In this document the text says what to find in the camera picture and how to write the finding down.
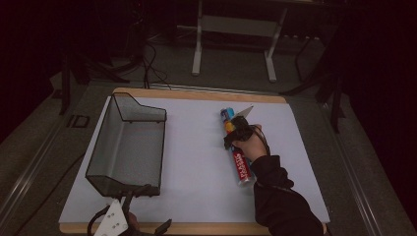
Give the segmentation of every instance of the table leg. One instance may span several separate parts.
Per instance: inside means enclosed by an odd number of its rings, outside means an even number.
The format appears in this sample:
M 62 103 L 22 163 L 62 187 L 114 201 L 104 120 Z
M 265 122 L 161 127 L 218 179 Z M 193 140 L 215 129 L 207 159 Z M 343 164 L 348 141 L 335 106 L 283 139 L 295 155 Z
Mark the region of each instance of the table leg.
M 197 43 L 196 51 L 194 52 L 194 62 L 193 62 L 193 76 L 198 76 L 200 74 L 200 66 L 202 62 L 202 17 L 203 17 L 203 0 L 199 1 L 199 16 L 197 18 Z
M 275 69 L 273 68 L 272 54 L 273 54 L 273 51 L 275 50 L 276 43 L 278 42 L 279 34 L 281 33 L 282 25 L 284 23 L 287 10 L 288 9 L 286 8 L 282 10 L 279 22 L 276 24 L 276 28 L 272 37 L 272 43 L 270 45 L 270 48 L 268 51 L 265 51 L 265 61 L 267 63 L 268 77 L 271 83 L 276 82 L 276 74 L 275 74 Z

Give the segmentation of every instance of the red label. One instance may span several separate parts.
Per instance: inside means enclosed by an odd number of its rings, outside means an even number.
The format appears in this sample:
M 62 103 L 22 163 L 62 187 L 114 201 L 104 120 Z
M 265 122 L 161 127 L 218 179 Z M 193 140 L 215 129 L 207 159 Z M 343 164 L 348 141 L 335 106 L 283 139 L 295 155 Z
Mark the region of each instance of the red label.
M 248 162 L 243 156 L 242 151 L 237 149 L 233 150 L 233 158 L 236 164 L 239 179 L 244 180 L 251 177 L 251 171 L 249 170 Z

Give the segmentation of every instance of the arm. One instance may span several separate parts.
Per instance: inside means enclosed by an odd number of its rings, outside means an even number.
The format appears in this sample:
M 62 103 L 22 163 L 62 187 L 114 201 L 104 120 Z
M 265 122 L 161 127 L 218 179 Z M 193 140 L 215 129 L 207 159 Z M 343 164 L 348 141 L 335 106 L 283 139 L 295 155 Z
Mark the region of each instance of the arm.
M 251 169 L 257 175 L 254 186 L 256 220 L 260 225 L 268 227 L 272 235 L 324 234 L 322 224 L 311 212 L 307 201 L 291 190 L 294 183 L 280 166 L 278 155 L 267 155 L 264 143 L 256 135 L 233 145 L 241 148 L 253 162 Z

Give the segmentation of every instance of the black mesh basket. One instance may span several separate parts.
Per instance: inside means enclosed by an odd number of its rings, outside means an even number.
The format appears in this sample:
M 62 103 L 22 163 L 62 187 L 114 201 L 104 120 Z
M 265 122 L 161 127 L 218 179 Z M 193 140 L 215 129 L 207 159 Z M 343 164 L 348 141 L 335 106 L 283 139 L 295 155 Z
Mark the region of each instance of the black mesh basket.
M 140 105 L 128 93 L 113 93 L 95 143 L 86 178 L 104 196 L 160 194 L 166 110 Z

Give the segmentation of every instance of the sleeve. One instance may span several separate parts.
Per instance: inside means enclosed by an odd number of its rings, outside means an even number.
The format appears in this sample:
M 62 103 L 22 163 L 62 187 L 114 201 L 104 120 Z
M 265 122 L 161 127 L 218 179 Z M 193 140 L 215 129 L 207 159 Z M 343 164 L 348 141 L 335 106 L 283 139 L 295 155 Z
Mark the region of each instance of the sleeve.
M 280 166 L 278 155 L 255 160 L 251 169 L 257 175 L 254 186 L 257 222 L 271 235 L 323 235 L 323 226 L 313 215 L 307 201 L 291 190 L 294 183 Z

